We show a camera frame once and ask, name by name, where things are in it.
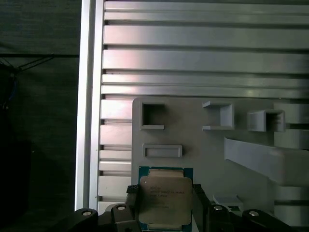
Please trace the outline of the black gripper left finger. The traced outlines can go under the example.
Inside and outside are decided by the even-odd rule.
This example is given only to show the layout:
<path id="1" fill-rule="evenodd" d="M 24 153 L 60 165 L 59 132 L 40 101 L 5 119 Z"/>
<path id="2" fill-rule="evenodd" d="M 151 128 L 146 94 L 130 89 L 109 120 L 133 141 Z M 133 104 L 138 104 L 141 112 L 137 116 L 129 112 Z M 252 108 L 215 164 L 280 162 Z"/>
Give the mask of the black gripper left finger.
<path id="1" fill-rule="evenodd" d="M 124 203 L 112 204 L 110 210 L 99 215 L 98 211 L 82 208 L 56 224 L 58 232 L 139 232 L 137 220 L 140 186 L 127 187 Z"/>

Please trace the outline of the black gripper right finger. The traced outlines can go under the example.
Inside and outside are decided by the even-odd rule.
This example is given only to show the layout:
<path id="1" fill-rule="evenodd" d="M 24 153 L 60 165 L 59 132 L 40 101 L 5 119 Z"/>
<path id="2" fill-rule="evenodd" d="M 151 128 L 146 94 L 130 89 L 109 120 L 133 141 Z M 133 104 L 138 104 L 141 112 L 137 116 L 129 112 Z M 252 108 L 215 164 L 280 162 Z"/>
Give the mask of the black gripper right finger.
<path id="1" fill-rule="evenodd" d="M 294 229 L 270 214 L 249 209 L 241 216 L 211 204 L 200 184 L 193 184 L 192 214 L 200 232 L 292 232 Z"/>

